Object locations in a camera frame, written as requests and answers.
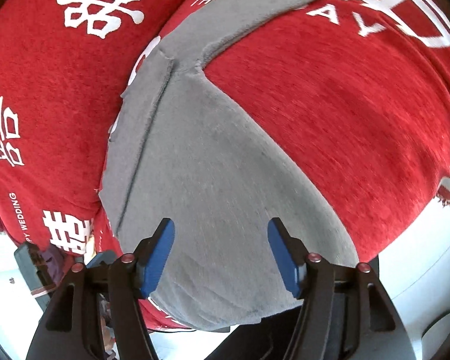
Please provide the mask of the grey knit sweater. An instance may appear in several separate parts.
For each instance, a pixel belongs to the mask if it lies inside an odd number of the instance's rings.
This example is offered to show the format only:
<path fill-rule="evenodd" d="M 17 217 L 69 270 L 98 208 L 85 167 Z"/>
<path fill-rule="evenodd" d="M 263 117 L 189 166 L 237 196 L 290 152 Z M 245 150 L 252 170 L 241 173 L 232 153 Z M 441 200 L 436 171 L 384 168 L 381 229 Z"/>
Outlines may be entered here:
<path fill-rule="evenodd" d="M 308 177 L 204 67 L 276 16 L 313 0 L 217 0 L 145 59 L 123 93 L 100 199 L 123 250 L 169 217 L 175 242 L 153 302 L 214 331 L 294 308 L 267 240 L 280 218 L 329 262 L 353 267 L 350 235 Z"/>

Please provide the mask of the red wedding quilt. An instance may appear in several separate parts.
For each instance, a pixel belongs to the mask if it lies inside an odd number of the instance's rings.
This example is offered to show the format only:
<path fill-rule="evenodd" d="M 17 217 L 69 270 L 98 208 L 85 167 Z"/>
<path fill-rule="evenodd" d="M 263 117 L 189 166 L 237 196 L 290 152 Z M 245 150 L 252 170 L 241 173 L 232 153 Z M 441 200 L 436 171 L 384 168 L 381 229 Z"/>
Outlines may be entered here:
<path fill-rule="evenodd" d="M 162 39 L 216 1 L 5 2 L 0 218 L 15 242 L 73 255 L 126 251 L 100 197 L 122 95 Z M 327 200 L 358 262 L 393 242 L 434 197 L 450 201 L 442 2 L 313 0 L 248 33 L 203 71 Z M 191 328 L 152 294 L 139 304 L 149 326 Z"/>

